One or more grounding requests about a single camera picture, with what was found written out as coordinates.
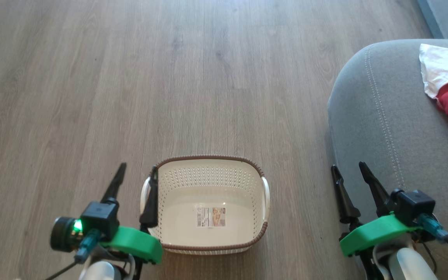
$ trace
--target brown braided rim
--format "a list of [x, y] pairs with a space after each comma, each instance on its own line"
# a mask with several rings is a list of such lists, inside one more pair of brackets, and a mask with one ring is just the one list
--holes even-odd
[[[253, 161], [239, 156], [211, 156], [211, 155], [200, 155], [200, 156], [176, 156], [167, 158], [164, 161], [161, 161], [157, 164], [157, 168], [160, 168], [165, 163], [171, 163], [172, 161], [187, 161], [190, 159], [227, 159], [229, 161], [243, 161], [244, 163], [248, 163], [249, 165], [253, 166], [257, 172], [259, 173], [260, 177], [264, 177], [264, 172], [262, 169]], [[257, 243], [262, 236], [265, 234], [265, 230], [267, 229], [267, 221], [265, 221], [262, 224], [262, 228], [260, 229], [260, 232], [257, 234], [257, 236], [254, 237], [251, 241], [248, 241], [246, 243], [236, 244], [236, 245], [230, 245], [230, 246], [207, 246], [207, 247], [195, 247], [195, 246], [179, 246], [179, 245], [172, 245], [172, 244], [165, 244], [162, 243], [162, 246], [169, 250], [234, 250], [234, 249], [242, 249], [246, 247], [250, 247]]]

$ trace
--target basket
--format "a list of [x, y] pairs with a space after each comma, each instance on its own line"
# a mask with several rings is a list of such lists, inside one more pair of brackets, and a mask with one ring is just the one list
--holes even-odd
[[[158, 167], [158, 226], [149, 229], [174, 253], [233, 254], [262, 238], [269, 185], [255, 163], [233, 156], [169, 158]], [[143, 185], [140, 209], [149, 194]]]

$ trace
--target floor plank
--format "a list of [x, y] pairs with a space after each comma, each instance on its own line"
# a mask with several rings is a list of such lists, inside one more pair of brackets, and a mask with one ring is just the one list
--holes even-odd
[[[270, 223], [245, 253], [166, 253], [150, 279], [359, 279], [341, 255], [326, 103], [378, 41], [429, 37], [403, 0], [0, 0], [0, 279], [43, 279], [57, 216], [99, 199], [121, 161], [119, 220], [171, 156], [256, 161]], [[63, 278], [78, 278], [80, 267]]]

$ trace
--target white basket handle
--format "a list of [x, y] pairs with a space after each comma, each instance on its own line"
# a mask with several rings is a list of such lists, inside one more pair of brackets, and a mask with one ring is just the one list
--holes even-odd
[[264, 222], [267, 222], [269, 219], [269, 209], [271, 205], [271, 195], [269, 193], [269, 184], [267, 183], [267, 180], [265, 177], [262, 177], [262, 184], [264, 186], [264, 195], [265, 195], [265, 212], [263, 215]]
[[150, 177], [144, 181], [143, 188], [141, 189], [141, 198], [139, 199], [139, 213], [144, 212], [144, 206], [146, 200], [148, 200], [148, 195], [150, 194]]

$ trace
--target green plastic bracket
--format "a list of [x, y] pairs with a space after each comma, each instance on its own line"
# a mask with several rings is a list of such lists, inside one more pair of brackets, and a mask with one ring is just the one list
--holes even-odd
[[114, 238], [109, 242], [102, 242], [101, 246], [110, 247], [155, 264], [160, 263], [163, 255], [162, 244], [158, 239], [132, 227], [120, 226]]
[[345, 256], [371, 248], [376, 244], [390, 241], [407, 232], [422, 230], [422, 227], [408, 227], [401, 223], [393, 213], [357, 227], [341, 241], [341, 251]]

